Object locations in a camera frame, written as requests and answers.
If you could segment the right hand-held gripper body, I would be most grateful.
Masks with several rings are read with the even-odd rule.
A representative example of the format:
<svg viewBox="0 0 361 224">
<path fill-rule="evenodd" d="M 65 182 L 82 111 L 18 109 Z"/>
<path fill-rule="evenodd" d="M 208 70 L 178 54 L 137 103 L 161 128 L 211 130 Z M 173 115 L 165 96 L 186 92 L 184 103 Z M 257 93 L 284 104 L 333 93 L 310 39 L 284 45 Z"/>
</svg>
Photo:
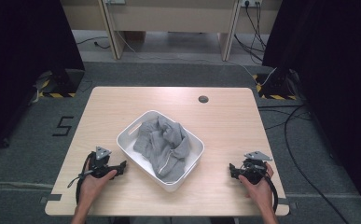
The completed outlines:
<svg viewBox="0 0 361 224">
<path fill-rule="evenodd" d="M 238 172 L 255 185 L 268 174 L 266 162 L 271 161 L 271 157 L 260 151 L 245 153 L 244 156 L 243 165 Z"/>
</svg>

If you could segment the grey shorts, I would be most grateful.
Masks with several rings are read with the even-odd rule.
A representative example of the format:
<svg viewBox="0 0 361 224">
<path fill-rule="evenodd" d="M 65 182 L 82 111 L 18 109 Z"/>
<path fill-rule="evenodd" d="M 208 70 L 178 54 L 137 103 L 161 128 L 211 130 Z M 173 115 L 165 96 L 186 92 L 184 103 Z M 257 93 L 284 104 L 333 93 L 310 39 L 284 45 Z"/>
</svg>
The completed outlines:
<svg viewBox="0 0 361 224">
<path fill-rule="evenodd" d="M 157 116 L 142 123 L 133 150 L 151 163 L 158 179 L 174 183 L 185 173 L 189 137 L 180 123 Z"/>
</svg>

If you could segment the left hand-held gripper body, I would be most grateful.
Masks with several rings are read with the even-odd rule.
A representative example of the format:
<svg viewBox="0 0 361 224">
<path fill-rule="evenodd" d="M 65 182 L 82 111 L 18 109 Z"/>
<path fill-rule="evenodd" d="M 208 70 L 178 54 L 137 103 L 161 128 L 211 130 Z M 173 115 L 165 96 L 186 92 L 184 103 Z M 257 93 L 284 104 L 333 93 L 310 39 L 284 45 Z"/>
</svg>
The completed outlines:
<svg viewBox="0 0 361 224">
<path fill-rule="evenodd" d="M 90 174 L 95 178 L 102 178 L 109 172 L 116 170 L 117 175 L 120 174 L 119 166 L 109 166 L 108 161 L 110 159 L 111 150 L 103 147 L 97 147 L 90 158 L 89 170 Z"/>
</svg>

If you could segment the grey table bracket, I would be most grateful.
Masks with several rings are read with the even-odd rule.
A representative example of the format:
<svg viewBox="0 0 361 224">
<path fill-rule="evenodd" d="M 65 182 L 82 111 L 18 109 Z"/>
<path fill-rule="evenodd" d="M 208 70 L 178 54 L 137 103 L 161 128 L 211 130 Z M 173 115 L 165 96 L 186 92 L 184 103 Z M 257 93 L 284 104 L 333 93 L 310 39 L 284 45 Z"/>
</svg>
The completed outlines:
<svg viewBox="0 0 361 224">
<path fill-rule="evenodd" d="M 40 202 L 41 202 L 42 204 L 46 204 L 47 202 L 51 202 L 51 201 L 57 202 L 57 201 L 59 201 L 61 198 L 62 198 L 62 195 L 61 195 L 61 194 L 50 194 L 50 195 L 47 195 L 47 196 L 43 196 L 43 197 L 40 199 Z"/>
<path fill-rule="evenodd" d="M 291 202 L 289 199 L 287 198 L 278 198 L 278 204 L 282 204 L 282 205 L 288 205 L 290 210 L 291 209 L 298 209 L 298 204 L 297 202 Z"/>
</svg>

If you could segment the person's left hand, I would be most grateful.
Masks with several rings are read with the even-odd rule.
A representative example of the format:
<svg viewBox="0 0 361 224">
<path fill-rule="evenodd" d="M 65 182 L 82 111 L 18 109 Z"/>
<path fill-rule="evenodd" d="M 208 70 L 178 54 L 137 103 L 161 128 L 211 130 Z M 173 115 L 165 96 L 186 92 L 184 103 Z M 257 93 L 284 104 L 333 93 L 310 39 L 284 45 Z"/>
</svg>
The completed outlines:
<svg viewBox="0 0 361 224">
<path fill-rule="evenodd" d="M 87 175 L 81 184 L 78 205 L 91 207 L 93 202 L 101 194 L 106 184 L 112 180 L 117 174 L 116 170 L 110 171 L 104 177 L 96 178 L 92 175 Z"/>
</svg>

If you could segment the person's right hand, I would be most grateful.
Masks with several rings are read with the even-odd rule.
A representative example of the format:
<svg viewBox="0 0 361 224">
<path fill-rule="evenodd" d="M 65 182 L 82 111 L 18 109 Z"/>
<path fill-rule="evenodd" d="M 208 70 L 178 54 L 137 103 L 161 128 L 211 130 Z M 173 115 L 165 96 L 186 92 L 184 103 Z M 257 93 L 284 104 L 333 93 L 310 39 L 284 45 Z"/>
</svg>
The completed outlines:
<svg viewBox="0 0 361 224">
<path fill-rule="evenodd" d="M 239 180 L 247 189 L 246 197 L 251 198 L 261 211 L 272 209 L 272 191 L 265 177 L 262 177 L 255 185 L 243 175 L 239 175 Z"/>
</svg>

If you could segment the beige desk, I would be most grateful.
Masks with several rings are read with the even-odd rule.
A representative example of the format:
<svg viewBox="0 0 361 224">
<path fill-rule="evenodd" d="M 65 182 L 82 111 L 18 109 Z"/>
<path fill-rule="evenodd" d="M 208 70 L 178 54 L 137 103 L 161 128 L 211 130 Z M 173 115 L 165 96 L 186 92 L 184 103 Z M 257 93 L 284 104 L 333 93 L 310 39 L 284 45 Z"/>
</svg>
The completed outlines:
<svg viewBox="0 0 361 224">
<path fill-rule="evenodd" d="M 60 0 L 72 29 L 107 33 L 116 60 L 125 47 L 123 33 L 137 31 L 216 34 L 224 61 L 235 35 L 268 35 L 283 2 L 262 0 L 244 9 L 241 0 Z"/>
</svg>

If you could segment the black curtain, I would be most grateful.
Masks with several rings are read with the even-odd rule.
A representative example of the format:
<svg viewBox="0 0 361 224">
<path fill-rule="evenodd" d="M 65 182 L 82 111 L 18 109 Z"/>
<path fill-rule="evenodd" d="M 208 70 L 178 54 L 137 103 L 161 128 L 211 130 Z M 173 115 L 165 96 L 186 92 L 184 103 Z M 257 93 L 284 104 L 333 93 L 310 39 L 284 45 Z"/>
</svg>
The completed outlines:
<svg viewBox="0 0 361 224">
<path fill-rule="evenodd" d="M 263 63 L 293 69 L 361 195 L 361 0 L 282 0 Z"/>
<path fill-rule="evenodd" d="M 61 0 L 0 0 L 0 142 L 40 75 L 83 68 Z"/>
</svg>

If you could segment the black stand base striped tape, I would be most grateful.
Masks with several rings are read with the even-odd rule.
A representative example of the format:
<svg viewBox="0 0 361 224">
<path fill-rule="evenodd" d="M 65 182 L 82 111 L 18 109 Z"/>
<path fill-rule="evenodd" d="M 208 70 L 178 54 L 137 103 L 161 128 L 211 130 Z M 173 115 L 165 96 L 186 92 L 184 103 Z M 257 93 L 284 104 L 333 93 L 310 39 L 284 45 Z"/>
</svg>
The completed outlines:
<svg viewBox="0 0 361 224">
<path fill-rule="evenodd" d="M 35 101 L 42 97 L 74 97 L 85 72 L 79 69 L 64 69 L 59 74 L 46 71 L 35 81 Z"/>
<path fill-rule="evenodd" d="M 276 69 L 269 73 L 252 75 L 256 82 L 257 94 L 263 99 L 296 100 L 296 94 L 289 85 L 286 76 L 276 74 Z"/>
</svg>

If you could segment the white plastic basket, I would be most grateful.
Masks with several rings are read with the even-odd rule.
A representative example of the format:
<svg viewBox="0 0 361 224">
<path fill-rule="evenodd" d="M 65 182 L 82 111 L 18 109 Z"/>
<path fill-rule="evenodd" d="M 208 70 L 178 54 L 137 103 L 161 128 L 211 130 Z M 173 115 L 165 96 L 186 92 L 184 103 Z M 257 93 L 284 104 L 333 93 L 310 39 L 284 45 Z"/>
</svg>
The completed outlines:
<svg viewBox="0 0 361 224">
<path fill-rule="evenodd" d="M 138 138 L 139 128 L 143 122 L 155 119 L 157 116 L 163 116 L 173 122 L 176 122 L 167 116 L 161 114 L 156 110 L 146 111 L 142 116 L 131 123 L 125 130 L 123 130 L 117 138 L 118 146 L 125 153 L 125 155 L 136 165 L 144 171 L 150 178 L 152 178 L 159 186 L 168 192 L 176 191 L 186 180 L 187 176 L 199 164 L 201 156 L 204 152 L 204 143 L 193 133 L 183 127 L 189 137 L 190 153 L 186 158 L 185 173 L 174 183 L 164 183 L 155 176 L 151 163 L 146 160 L 140 153 L 133 150 L 133 146 Z"/>
</svg>

